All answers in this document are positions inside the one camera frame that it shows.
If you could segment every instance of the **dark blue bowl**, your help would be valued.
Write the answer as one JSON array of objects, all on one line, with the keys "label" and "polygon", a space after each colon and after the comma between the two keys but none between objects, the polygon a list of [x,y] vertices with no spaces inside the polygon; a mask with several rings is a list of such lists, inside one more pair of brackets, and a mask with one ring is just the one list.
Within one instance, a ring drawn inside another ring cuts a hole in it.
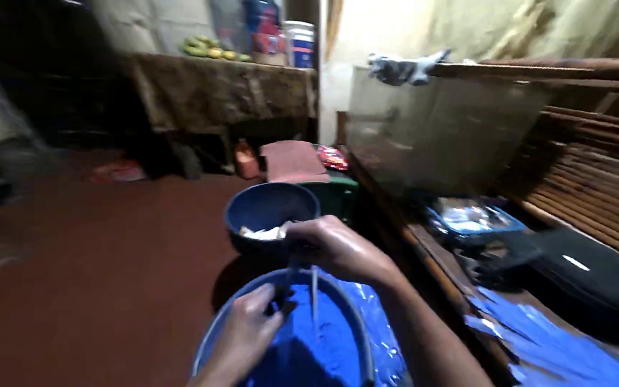
[{"label": "dark blue bowl", "polygon": [[240,228],[269,230],[287,220],[311,220],[321,215],[319,199],[309,190],[287,182],[268,182],[238,192],[228,202],[224,222],[241,254],[286,259],[289,247],[282,239],[255,240],[239,234]]},{"label": "dark blue bowl", "polygon": [[[207,363],[207,360],[212,354],[214,346],[216,345],[219,333],[224,327],[226,317],[230,311],[230,304],[236,298],[250,293],[254,289],[266,284],[271,283],[273,285],[287,285],[288,281],[288,269],[283,268],[280,270],[272,271],[261,277],[257,277],[240,288],[228,302],[221,307],[214,321],[212,321],[207,333],[202,339],[200,347],[197,349],[197,355],[195,356],[195,364],[193,365],[193,375],[196,375],[202,367]],[[294,274],[290,278],[292,285],[310,285],[312,283],[312,272],[310,270],[300,269],[297,274]],[[366,331],[365,322],[359,310],[350,301],[350,298],[340,289],[340,287],[328,277],[324,277],[321,274],[317,276],[317,288],[319,291],[325,293],[341,310],[343,316],[347,320],[350,328],[353,330],[355,340],[357,341],[360,363],[360,376],[363,387],[369,387],[374,385],[374,358],[371,354],[371,345],[369,343],[369,334]]]}]

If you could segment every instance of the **white cloth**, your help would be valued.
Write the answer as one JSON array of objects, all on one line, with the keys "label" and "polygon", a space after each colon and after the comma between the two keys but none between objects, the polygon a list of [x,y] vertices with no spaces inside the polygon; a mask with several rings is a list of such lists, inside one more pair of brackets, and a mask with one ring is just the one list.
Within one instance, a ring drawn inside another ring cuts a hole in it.
[{"label": "white cloth", "polygon": [[257,239],[257,240],[284,239],[285,232],[286,230],[288,230],[288,225],[291,223],[292,221],[288,220],[286,223],[283,223],[280,226],[274,227],[271,230],[258,230],[258,231],[252,231],[246,226],[242,226],[240,228],[240,235],[243,235],[246,238],[252,238],[252,239]]}]

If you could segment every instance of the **plastic bottle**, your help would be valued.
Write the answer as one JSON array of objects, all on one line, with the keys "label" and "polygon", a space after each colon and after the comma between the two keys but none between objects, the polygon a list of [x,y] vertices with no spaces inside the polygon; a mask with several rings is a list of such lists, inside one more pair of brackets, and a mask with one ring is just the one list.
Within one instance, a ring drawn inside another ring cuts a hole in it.
[{"label": "plastic bottle", "polygon": [[254,156],[253,148],[244,138],[238,140],[234,148],[235,169],[243,179],[252,179],[259,176],[259,162]]}]

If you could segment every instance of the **bamboo slats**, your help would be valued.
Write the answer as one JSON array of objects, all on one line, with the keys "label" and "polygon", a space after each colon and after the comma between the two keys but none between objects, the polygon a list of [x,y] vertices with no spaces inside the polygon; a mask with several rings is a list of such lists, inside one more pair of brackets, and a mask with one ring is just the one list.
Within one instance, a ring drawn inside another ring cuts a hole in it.
[{"label": "bamboo slats", "polygon": [[619,251],[619,118],[547,106],[496,186]]}]

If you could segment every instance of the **person's right hand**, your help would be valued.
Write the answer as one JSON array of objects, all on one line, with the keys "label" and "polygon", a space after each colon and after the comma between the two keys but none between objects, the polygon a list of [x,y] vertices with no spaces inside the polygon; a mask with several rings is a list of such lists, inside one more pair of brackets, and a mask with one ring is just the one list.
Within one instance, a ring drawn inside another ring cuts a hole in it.
[{"label": "person's right hand", "polygon": [[379,285],[401,275],[389,256],[333,215],[290,224],[285,237],[318,247],[309,259],[342,280]]}]

